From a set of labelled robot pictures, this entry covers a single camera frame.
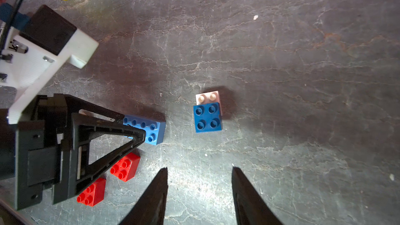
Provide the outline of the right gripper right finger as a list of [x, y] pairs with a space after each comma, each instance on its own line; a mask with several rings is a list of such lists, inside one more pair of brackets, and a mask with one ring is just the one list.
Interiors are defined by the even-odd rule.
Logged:
[[239, 167], [232, 169], [232, 191], [239, 225], [282, 225]]

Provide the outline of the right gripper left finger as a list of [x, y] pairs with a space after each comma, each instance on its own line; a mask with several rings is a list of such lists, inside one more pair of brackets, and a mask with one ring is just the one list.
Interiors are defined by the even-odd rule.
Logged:
[[162, 168], [121, 220], [120, 225], [163, 225], [168, 193], [168, 169]]

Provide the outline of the light blue long lego brick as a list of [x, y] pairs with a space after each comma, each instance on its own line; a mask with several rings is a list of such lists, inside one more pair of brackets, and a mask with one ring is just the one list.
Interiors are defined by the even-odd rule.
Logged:
[[144, 130], [146, 132], [145, 143], [147, 144], [158, 145], [163, 143], [166, 128], [165, 121], [157, 121], [135, 115], [125, 115], [123, 124]]

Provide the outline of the red lego brick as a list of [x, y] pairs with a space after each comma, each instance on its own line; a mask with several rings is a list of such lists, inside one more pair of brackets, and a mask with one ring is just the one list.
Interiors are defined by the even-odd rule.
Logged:
[[129, 153], [111, 167], [110, 173], [119, 180], [127, 182], [134, 178], [140, 159], [139, 155]]
[[95, 206], [104, 199], [106, 179], [99, 178], [89, 187], [87, 187], [77, 197], [77, 202], [86, 206]]

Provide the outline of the dark blue square lego brick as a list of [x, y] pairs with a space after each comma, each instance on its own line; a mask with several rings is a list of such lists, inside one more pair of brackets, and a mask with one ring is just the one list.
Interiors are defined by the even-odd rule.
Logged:
[[222, 130], [221, 109], [218, 102], [193, 106], [196, 133]]

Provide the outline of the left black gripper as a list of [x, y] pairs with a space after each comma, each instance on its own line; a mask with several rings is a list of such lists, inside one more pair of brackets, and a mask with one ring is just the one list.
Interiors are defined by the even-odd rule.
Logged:
[[81, 194], [145, 141], [123, 114], [72, 95], [39, 95], [17, 124], [1, 121], [1, 179], [15, 177], [16, 210]]

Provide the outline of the white lego brick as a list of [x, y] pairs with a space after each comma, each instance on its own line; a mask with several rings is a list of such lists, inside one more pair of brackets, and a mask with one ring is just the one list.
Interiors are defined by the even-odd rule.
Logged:
[[220, 96], [218, 91], [212, 91], [212, 92], [206, 92], [206, 93], [201, 93], [196, 95], [196, 105], [203, 105], [205, 106], [203, 111], [198, 111], [197, 107], [194, 110], [194, 116], [197, 117], [199, 114], [203, 113], [209, 113], [209, 107], [211, 107], [211, 110], [215, 110], [214, 104], [218, 103], [219, 104], [219, 112], [220, 115], [222, 116], [222, 110], [221, 110], [221, 101], [220, 101]]

